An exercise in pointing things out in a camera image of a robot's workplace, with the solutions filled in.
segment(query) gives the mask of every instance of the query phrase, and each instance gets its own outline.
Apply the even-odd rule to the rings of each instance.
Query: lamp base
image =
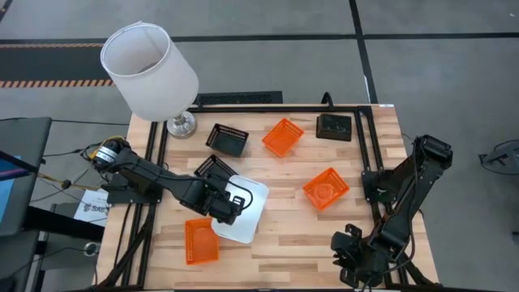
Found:
[[[191,137],[196,132],[195,115],[185,111],[175,118],[170,118],[167,122],[169,133],[177,139]]]

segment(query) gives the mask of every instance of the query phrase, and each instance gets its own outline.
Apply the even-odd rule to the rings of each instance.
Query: orange striped tape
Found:
[[[0,88],[64,88],[115,86],[111,79],[1,81]]]
[[[104,44],[13,44],[0,45],[0,49],[22,49],[22,48],[92,48],[102,47]]]

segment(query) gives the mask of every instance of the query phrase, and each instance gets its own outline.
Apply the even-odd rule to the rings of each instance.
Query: white plate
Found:
[[[222,238],[231,239],[239,243],[250,243],[254,238],[261,212],[267,201],[268,188],[263,183],[255,182],[241,175],[233,175],[229,181],[251,191],[254,199],[251,206],[242,211],[242,215],[236,218],[233,225],[218,223],[216,219],[212,219],[211,227]],[[251,201],[251,195],[248,192],[230,183],[227,183],[225,190],[230,193],[231,201],[236,195],[245,199],[244,206],[247,206]]]

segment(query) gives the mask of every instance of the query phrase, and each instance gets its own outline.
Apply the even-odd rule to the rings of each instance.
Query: concrete floor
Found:
[[[358,9],[365,33],[519,32],[513,0],[358,0]],[[0,39],[108,37],[138,20],[172,36],[354,32],[346,0],[14,0]],[[199,75],[201,92],[282,90],[286,103],[307,103],[330,91],[336,103],[367,102],[356,41],[182,43],[179,49]],[[441,282],[517,290],[519,246],[511,231],[519,230],[519,182],[481,169],[477,154],[517,138],[519,40],[367,41],[367,51],[379,102],[396,105],[402,130],[453,146],[453,167],[423,206]],[[128,122],[131,112],[116,88],[0,90],[0,118],[44,115]],[[126,130],[54,123],[46,152]],[[60,157],[42,171],[70,177],[84,167],[78,157]],[[38,183],[33,197],[49,192]],[[55,196],[38,206],[71,201]],[[52,283],[72,274],[74,281]],[[84,288],[91,279],[92,267],[59,270],[44,290]]]

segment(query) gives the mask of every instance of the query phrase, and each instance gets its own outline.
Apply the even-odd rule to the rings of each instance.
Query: wooden tabletop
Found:
[[[396,111],[393,107],[373,105],[373,114],[384,166],[395,167],[407,157]],[[220,259],[217,262],[187,266],[184,221],[200,215],[181,206],[165,191],[157,209],[146,289],[348,288],[339,281],[341,268],[332,264],[332,235],[344,231],[347,223],[369,234],[373,220],[371,209],[363,199],[360,179],[363,167],[355,125],[352,126],[351,142],[317,139],[315,119],[318,115],[196,114],[198,129],[191,138],[168,138],[165,162],[176,174],[193,174],[214,153],[239,174],[267,185],[270,193],[252,243],[241,244],[220,238]],[[278,158],[264,147],[261,140],[282,118],[288,118],[305,132],[286,157]],[[215,122],[249,132],[241,158],[229,157],[205,146]],[[136,116],[131,119],[127,139],[141,156],[146,149],[149,126],[150,122]],[[363,126],[371,164],[375,165],[366,121]],[[160,133],[161,126],[157,130],[154,160]],[[329,167],[342,176],[350,190],[319,212],[304,195],[302,186]],[[97,264],[100,279],[114,265],[125,211],[126,206],[110,209]],[[133,211],[127,222],[122,252],[126,250],[132,214]],[[422,216],[417,214],[413,224],[417,248],[414,263],[426,277],[437,281]],[[139,261],[135,260],[131,283],[136,282],[138,266]]]

